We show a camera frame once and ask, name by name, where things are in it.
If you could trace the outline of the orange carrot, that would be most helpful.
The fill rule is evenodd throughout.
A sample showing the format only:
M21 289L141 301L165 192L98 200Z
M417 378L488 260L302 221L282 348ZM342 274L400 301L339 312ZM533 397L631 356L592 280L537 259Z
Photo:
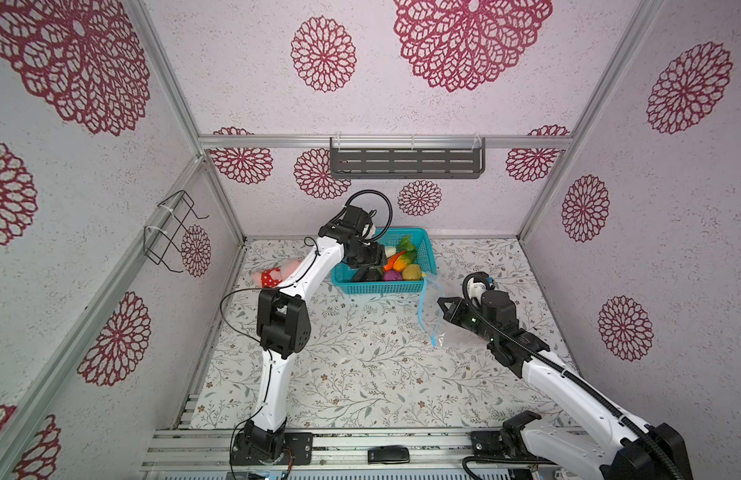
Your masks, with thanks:
M386 264L385 264L385 265L383 266L383 270L384 270L385 272L388 272L389 270L392 270L392 269L393 269L393 266L394 266L394 263L395 263L395 262L396 262L396 260L398 260L398 258L400 258L400 256L402 256L402 255L403 255L403 252L396 252L396 254L393 254L393 255L392 255L392 256L391 256L391 257L390 257L390 258L389 258L389 259L387 260Z

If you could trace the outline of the yellow green potato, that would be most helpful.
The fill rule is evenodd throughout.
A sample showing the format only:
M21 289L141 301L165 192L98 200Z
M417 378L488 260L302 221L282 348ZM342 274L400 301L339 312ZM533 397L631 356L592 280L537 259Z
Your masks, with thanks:
M422 271L418 264L412 263L402 270L401 276L404 281L420 281L422 280Z

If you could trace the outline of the small black device on rail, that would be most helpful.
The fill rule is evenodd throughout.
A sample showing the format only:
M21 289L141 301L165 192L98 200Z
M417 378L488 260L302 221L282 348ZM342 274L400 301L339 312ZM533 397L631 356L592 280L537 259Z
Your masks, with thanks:
M410 462L410 453L404 446L380 446L368 450L368 464L396 465Z

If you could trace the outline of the white radish with leaves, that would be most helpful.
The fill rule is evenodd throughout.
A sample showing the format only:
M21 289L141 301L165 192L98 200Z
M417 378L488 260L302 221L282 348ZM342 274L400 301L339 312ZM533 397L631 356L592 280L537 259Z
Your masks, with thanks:
M393 257L398 253L406 253L415 250L416 245L412 242L412 237L410 235L399 238L398 242L394 245L384 247L384 252L387 258Z

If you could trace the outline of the clear zip top bag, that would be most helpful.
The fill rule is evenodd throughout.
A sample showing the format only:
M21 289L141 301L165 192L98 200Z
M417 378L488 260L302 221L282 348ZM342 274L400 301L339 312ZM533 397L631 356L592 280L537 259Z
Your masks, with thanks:
M472 348L479 342L492 344L496 334L473 310L481 312L481 296L494 290L493 280L485 272L469 274L466 298L458 295L458 286L453 295L447 295L451 288L451 283L439 280L434 274L422 275L417 320L429 343L436 348L451 349Z

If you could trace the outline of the purple onion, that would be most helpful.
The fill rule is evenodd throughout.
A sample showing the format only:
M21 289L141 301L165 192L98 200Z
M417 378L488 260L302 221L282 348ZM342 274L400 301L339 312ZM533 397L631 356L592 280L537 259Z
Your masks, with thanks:
M383 274L383 280L386 282L398 282L402 281L402 274L396 270L389 270Z

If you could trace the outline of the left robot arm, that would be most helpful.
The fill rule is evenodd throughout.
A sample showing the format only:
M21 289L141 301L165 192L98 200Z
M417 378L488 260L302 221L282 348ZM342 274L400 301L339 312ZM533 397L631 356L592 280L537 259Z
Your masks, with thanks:
M373 225L373 215L356 206L320 227L312 250L298 268L276 288L258 296L256 334L262 348L262 378L254 414L246 420L240 441L268 459L280 456L286 430L286 396L298 353L304 350L312 324L308 303L318 286L340 263L378 266L384 247Z

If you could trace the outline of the dark eggplant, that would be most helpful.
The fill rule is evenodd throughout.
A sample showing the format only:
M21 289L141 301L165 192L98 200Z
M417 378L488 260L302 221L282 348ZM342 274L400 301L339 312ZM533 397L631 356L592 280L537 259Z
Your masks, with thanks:
M382 267L362 267L352 276L352 282L380 282L384 280L384 270Z

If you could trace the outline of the grey wall shelf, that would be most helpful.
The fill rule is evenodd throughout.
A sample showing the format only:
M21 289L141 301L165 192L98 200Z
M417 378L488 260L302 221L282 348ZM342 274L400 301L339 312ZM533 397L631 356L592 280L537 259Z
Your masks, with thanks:
M472 180L485 171L481 145L468 148L344 147L330 138L328 166L336 179Z

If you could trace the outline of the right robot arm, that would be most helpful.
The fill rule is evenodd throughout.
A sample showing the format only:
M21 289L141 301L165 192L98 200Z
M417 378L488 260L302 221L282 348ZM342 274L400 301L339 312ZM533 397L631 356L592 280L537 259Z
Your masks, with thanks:
M544 341L520 327L507 293L440 297L437 305L445 322L484 340L499 364L582 429L571 433L525 410L501 426L500 461L556 465L580 479L692 478L682 436L666 423L652 426L627 412L564 366Z

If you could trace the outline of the teal plastic basket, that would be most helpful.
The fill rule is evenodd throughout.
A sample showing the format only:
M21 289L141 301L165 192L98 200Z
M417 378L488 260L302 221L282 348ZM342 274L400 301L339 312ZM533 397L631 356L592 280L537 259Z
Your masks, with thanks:
M404 238L407 238L415 245L418 253L415 264L420 267L421 271L425 274L436 274L437 267L431 241L424 229L417 227L392 227L378 242L384 247L396 247ZM354 275L356 275L356 269L350 269L346 264L340 263L330 272L330 280L332 280L334 287L348 295L419 293L423 287L422 280L353 282L352 278L354 278Z

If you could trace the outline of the green yellow cucumber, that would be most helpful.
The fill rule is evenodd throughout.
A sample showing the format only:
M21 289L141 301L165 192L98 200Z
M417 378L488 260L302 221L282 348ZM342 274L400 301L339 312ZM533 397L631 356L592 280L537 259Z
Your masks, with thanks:
M394 264L392 265L392 269L397 272L402 272L405 268L408 268L408 266L410 266L411 264L414 264L416 258L417 258L416 250L410 250L404 253L400 253L396 257L396 260L394 261Z

